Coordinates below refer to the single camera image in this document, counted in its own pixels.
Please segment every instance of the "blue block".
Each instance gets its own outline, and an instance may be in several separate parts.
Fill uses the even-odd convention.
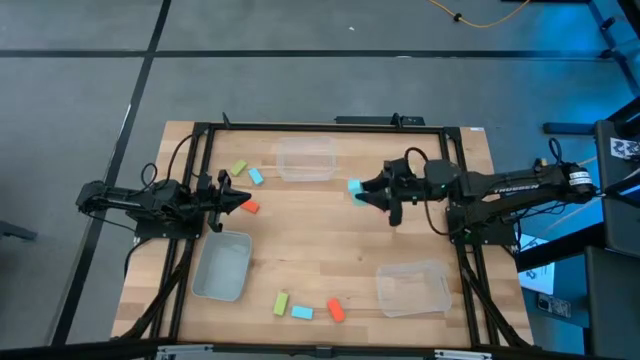
[[[313,309],[306,308],[304,306],[294,306],[291,308],[291,316],[297,317],[299,319],[313,319]]]
[[[360,194],[362,192],[362,184],[358,179],[349,179],[347,189],[351,194]]]
[[[251,176],[251,180],[253,180],[253,183],[256,185],[261,185],[264,182],[264,179],[262,178],[262,175],[260,175],[258,169],[249,170],[249,176]]]

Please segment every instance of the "green block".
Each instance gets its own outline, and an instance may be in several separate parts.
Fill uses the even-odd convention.
[[[235,163],[233,165],[233,167],[231,168],[231,174],[233,174],[233,176],[238,176],[238,174],[240,174],[240,172],[242,172],[242,170],[247,166],[247,162],[244,160],[238,160],[237,163]]]
[[[273,313],[278,316],[284,315],[284,311],[287,309],[287,300],[289,300],[289,294],[279,292],[276,304],[273,305]]]

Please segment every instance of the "gray plastic bin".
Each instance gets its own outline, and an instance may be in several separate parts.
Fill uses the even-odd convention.
[[[236,301],[242,294],[250,260],[249,235],[230,231],[209,233],[193,280],[193,293]]]

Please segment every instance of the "clear plastic container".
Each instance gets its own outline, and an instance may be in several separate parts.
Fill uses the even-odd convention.
[[[278,173],[284,181],[327,181],[336,171],[333,138],[287,137],[278,144]]]
[[[380,309],[388,317],[451,308],[446,267],[439,261],[384,265],[376,276]]]

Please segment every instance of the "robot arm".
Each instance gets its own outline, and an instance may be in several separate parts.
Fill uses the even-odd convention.
[[[251,194],[231,188],[225,170],[218,174],[219,186],[210,176],[198,179],[195,192],[175,180],[161,180],[143,190],[107,186],[102,181],[85,184],[76,200],[80,212],[91,214],[107,209],[125,210],[137,222],[136,236],[142,238],[198,237],[201,219],[209,211],[209,226],[222,231],[220,214],[229,214],[251,198]]]
[[[422,178],[409,168],[407,157],[385,161],[380,174],[363,182],[365,192],[356,198],[383,211],[390,211],[389,224],[402,222],[402,202],[452,201],[447,211],[453,229],[472,228],[498,217],[550,201],[586,203],[596,194],[586,169],[574,163],[494,175],[463,172],[446,160],[427,160]],[[484,201],[492,194],[506,196]]]

